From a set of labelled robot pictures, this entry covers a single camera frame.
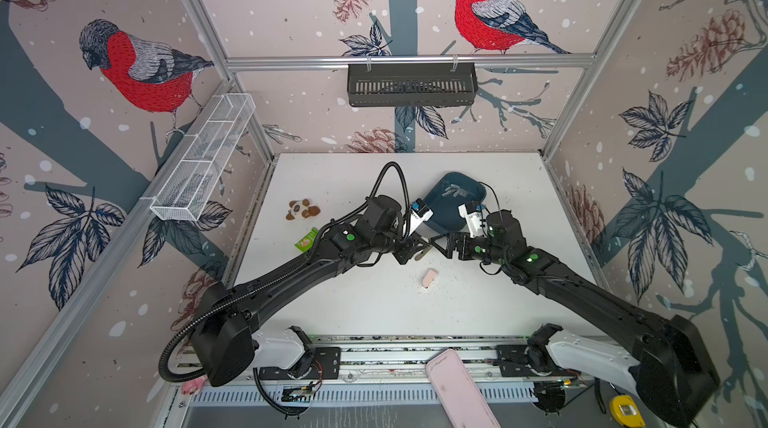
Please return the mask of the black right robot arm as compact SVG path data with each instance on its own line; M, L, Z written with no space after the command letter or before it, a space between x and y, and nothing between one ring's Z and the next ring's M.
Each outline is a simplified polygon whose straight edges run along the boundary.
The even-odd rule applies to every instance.
M484 184L457 173L428 192L429 225L447 238L445 257L496 267L516 285L577 314L625 351L601 355L567 340L564 328L546 324L529 339L531 367L586 372L634 393L666 423L691 425L720 385L698 328L679 315L663 318L621 300L554 255L529 246L510 211L481 214L485 197Z

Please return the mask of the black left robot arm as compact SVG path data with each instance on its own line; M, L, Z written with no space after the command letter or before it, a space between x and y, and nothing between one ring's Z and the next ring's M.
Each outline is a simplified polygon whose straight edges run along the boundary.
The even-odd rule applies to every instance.
M307 252L233 288L209 286L193 320L161 352L161 379L185 383L206 376L214 387L233 381L263 347L255 333L278 311L315 286L404 248L412 206L402 168L386 163L365 202L322 226Z

